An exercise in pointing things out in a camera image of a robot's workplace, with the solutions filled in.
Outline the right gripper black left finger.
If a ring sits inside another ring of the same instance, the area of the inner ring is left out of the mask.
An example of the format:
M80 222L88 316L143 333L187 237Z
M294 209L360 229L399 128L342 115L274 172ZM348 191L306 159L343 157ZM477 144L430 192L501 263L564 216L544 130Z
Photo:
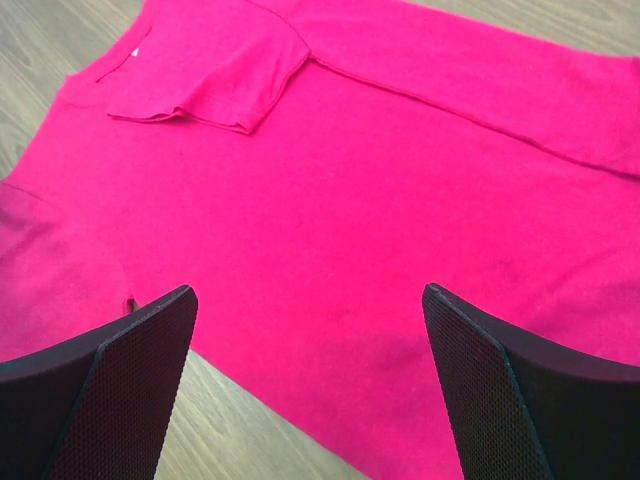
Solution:
M184 285L2 363L2 478L153 478L197 310L195 291Z

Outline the crimson red t shirt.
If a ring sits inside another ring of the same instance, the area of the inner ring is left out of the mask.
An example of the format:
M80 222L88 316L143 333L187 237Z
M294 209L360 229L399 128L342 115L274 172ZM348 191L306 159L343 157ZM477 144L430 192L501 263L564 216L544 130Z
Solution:
M639 60L403 1L148 1L1 184L1 356L175 287L375 479L458 479L431 282L639 360Z

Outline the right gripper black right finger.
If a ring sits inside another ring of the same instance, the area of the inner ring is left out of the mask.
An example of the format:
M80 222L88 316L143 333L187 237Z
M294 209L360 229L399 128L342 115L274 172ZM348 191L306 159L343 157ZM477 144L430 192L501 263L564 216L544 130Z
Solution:
M467 479L636 479L639 369L425 287L428 338Z

